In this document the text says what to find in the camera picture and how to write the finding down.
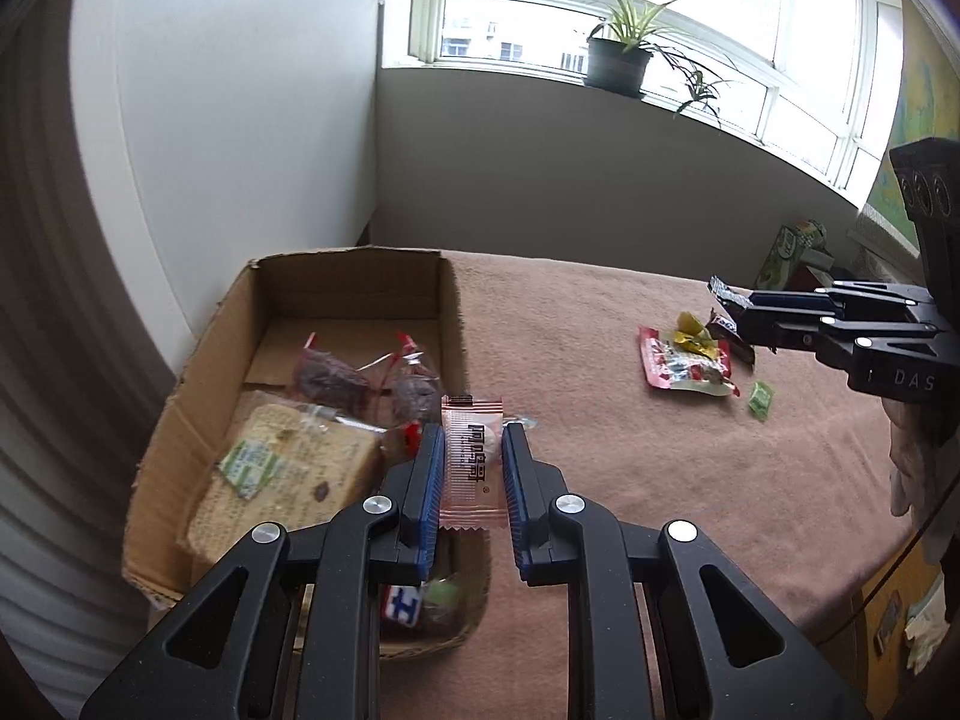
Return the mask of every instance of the black cable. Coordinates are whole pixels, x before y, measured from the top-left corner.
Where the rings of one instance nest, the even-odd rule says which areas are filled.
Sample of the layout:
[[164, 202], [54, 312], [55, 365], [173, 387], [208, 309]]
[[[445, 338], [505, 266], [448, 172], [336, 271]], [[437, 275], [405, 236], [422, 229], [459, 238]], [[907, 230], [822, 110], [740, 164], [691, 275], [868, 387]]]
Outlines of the black cable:
[[823, 647], [825, 644], [835, 640], [839, 635], [842, 634], [843, 631], [846, 631], [847, 627], [850, 627], [851, 623], [856, 622], [856, 618], [864, 613], [867, 606], [870, 605], [870, 601], [877, 597], [877, 593], [883, 589], [883, 586], [887, 584], [887, 581], [890, 579], [890, 577], [894, 575], [894, 572], [899, 568], [901, 562], [904, 562], [906, 556], [910, 554], [911, 550], [913, 550], [915, 546], [917, 546], [920, 538], [924, 533], [926, 533], [926, 531], [928, 531], [930, 525], [933, 524], [933, 520], [936, 519], [937, 514], [940, 513], [940, 509], [942, 509], [944, 504], [947, 503], [947, 498], [950, 498], [950, 495], [952, 495], [953, 491], [956, 490], [958, 484], [960, 484], [960, 471], [957, 472], [956, 476], [953, 477], [953, 480], [949, 483], [949, 485], [947, 485], [947, 489], [944, 491], [944, 494], [940, 497], [939, 501], [937, 501], [937, 505], [933, 507], [930, 514], [928, 514], [926, 519], [923, 521], [923, 524], [920, 525], [917, 533], [914, 533], [913, 538], [910, 539], [910, 543], [906, 545], [904, 550], [899, 554], [899, 557], [894, 560], [894, 565], [891, 565], [890, 568], [887, 569], [887, 573], [883, 575], [883, 578], [877, 583], [877, 586], [867, 593], [867, 597], [863, 599], [863, 603], [860, 604], [860, 607], [846, 620], [844, 620], [843, 624], [838, 627], [836, 631], [830, 634], [827, 638], [818, 641], [814, 646]]

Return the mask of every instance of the window sill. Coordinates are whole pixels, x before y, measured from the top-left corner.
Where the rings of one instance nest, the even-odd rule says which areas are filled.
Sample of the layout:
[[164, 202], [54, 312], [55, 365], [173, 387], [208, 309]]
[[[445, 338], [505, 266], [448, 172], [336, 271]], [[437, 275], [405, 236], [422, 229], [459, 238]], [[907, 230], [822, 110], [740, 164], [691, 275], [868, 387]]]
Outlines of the window sill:
[[[569, 71], [564, 70], [543, 68], [536, 65], [525, 65], [522, 62], [507, 63], [485, 61], [481, 59], [441, 59], [427, 64], [416, 59], [416, 57], [404, 56], [397, 57], [390, 61], [384, 61], [382, 67], [386, 70], [390, 70], [392, 68], [422, 68], [425, 70], [472, 70], [483, 71], [483, 73], [502, 73], [508, 74], [509, 76], [528, 76], [532, 79], [560, 81], [563, 83], [572, 84], [574, 86], [584, 85], [584, 76], [581, 76], [580, 74], [570, 73]], [[652, 92], [647, 92], [642, 98], [637, 98], [637, 102], [655, 105], [657, 108], [664, 108], [668, 111], [674, 111], [678, 106], [678, 103], [676, 103], [675, 100], [669, 100], [668, 98], [661, 97], [660, 95]], [[680, 115], [688, 119], [694, 119], [695, 121], [704, 124], [706, 127], [721, 129], [728, 135], [733, 135], [733, 137], [740, 138], [741, 141], [750, 143], [751, 146], [755, 146], [756, 148], [760, 148], [762, 151], [766, 151], [771, 156], [778, 158], [782, 162], [786, 162], [788, 165], [792, 165], [797, 170], [801, 170], [814, 180], [823, 184], [825, 187], [831, 189], [835, 194], [843, 197], [843, 199], [845, 199], [849, 204], [853, 205], [853, 207], [857, 210], [863, 208], [867, 202], [866, 196], [854, 197], [846, 189], [840, 189], [837, 186], [834, 186], [829, 182], [829, 180], [827, 180], [825, 175], [817, 170], [814, 170], [813, 167], [810, 167], [810, 165], [808, 165], [806, 162], [803, 162], [803, 160], [797, 159], [792, 154], [783, 151], [776, 146], [772, 146], [769, 143], [763, 143], [751, 133], [745, 132], [742, 129], [738, 129], [731, 124], [727, 124], [726, 122], [722, 122], [720, 127], [717, 127], [716, 119], [691, 108], [686, 108]]]

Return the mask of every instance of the silver screw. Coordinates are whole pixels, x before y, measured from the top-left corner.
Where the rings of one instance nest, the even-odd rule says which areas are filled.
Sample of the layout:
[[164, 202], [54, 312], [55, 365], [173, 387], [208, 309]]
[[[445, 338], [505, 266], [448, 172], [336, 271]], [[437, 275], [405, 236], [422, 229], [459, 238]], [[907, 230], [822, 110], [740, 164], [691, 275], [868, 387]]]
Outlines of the silver screw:
[[275, 522], [261, 522], [253, 529], [251, 536], [258, 544], [269, 544], [280, 538], [280, 525]]
[[666, 526], [666, 532], [673, 541], [693, 541], [697, 538], [697, 526], [685, 519], [675, 519]]
[[363, 511], [367, 514], [385, 514], [392, 509], [394, 503], [386, 495], [371, 495], [363, 502]]
[[557, 508], [564, 514], [577, 514], [582, 512], [587, 504], [579, 495], [560, 495], [557, 498]]

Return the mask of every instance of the white wall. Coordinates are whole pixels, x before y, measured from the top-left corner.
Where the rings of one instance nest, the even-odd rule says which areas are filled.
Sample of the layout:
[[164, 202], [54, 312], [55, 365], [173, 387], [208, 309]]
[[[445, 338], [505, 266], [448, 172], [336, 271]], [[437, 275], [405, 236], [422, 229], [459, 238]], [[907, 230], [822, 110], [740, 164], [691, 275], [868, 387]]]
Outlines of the white wall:
[[856, 209], [741, 139], [597, 89], [490, 71], [381, 71], [373, 242], [751, 285], [781, 223]]
[[248, 259], [357, 240], [376, 19], [377, 0], [74, 0], [90, 194], [174, 370]]

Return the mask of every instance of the cardboard box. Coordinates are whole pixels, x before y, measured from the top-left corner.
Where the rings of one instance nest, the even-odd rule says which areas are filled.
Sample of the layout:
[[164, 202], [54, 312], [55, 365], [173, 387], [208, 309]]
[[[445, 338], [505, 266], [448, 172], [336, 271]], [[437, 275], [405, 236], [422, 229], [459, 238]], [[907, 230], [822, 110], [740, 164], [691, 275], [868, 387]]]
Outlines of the cardboard box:
[[[244, 391], [281, 391], [311, 332], [317, 346], [363, 365], [410, 333], [440, 367], [450, 392], [466, 392], [453, 268], [440, 252], [328, 250], [251, 262], [219, 304], [168, 398], [134, 484], [123, 575], [151, 600], [171, 605], [196, 577], [185, 534]], [[415, 655], [463, 641], [486, 608], [490, 548], [482, 532], [450, 533], [462, 584], [454, 637], [381, 644]]]

